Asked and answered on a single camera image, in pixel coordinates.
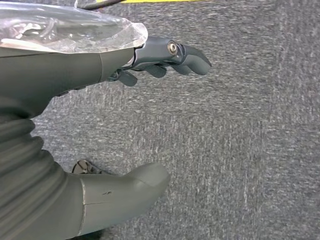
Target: gray robotic arm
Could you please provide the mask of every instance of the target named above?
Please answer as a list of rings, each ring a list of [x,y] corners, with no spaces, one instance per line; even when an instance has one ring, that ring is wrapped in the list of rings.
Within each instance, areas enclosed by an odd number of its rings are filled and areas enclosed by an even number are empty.
[[[163,77],[167,67],[205,75],[210,62],[194,48],[149,37],[140,48],[61,54],[0,47],[0,240],[64,240],[144,213],[168,185],[162,165],[124,176],[63,171],[30,120],[54,97],[103,81],[137,82],[129,71]]]

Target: black cable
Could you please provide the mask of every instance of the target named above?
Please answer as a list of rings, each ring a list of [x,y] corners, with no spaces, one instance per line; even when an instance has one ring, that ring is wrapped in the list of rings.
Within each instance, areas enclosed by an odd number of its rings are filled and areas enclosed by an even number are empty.
[[[97,2],[97,3],[90,3],[85,6],[79,7],[79,9],[92,11],[92,10],[109,7],[109,6],[118,4],[123,1],[125,1],[125,0],[106,0],[106,1]]]

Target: floor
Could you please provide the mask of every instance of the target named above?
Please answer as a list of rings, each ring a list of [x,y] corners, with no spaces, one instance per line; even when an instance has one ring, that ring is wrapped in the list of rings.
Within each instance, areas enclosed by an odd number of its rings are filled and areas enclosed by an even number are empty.
[[[66,171],[85,158],[118,174],[160,162],[171,174],[146,214],[86,239],[320,239],[320,1],[106,12],[197,47],[213,68],[138,74],[134,87],[101,83],[55,98],[35,119],[34,134]]]

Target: clear plastic wrap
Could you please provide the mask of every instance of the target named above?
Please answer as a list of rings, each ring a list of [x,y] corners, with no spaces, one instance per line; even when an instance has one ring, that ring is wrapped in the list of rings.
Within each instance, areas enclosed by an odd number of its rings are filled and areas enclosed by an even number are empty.
[[[148,31],[100,12],[71,6],[0,1],[0,47],[59,52],[103,53],[144,44]]]

